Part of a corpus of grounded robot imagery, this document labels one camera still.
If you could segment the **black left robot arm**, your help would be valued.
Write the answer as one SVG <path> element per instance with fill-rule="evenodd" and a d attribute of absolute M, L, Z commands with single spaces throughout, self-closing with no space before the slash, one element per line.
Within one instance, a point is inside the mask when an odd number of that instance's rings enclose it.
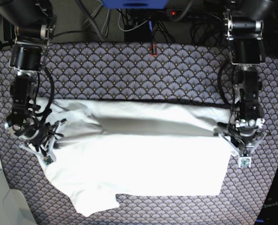
<path fill-rule="evenodd" d="M 259 103 L 262 82 L 257 66 L 265 62 L 264 18 L 274 6 L 273 0 L 227 0 L 223 11 L 229 59 L 218 73 L 218 88 L 222 94 L 222 71 L 231 64 L 232 101 L 228 123 L 219 122 L 218 127 L 219 136 L 238 157 L 239 168 L 251 167 L 252 154 L 267 135 Z"/>

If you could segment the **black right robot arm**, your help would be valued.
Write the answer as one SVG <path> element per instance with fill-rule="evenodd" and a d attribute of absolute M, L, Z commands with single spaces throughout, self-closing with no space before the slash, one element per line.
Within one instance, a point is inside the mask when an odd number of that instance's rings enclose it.
<path fill-rule="evenodd" d="M 47 68 L 42 66 L 42 55 L 48 51 L 56 26 L 56 15 L 48 0 L 0 0 L 0 14 L 14 25 L 15 44 L 9 66 L 16 71 L 10 85 L 12 108 L 4 126 L 23 143 L 20 148 L 34 154 L 44 164 L 56 161 L 53 148 L 65 119 L 55 124 L 46 122 L 52 112 L 54 82 Z M 44 71 L 51 85 L 45 109 L 37 104 L 40 73 Z"/>

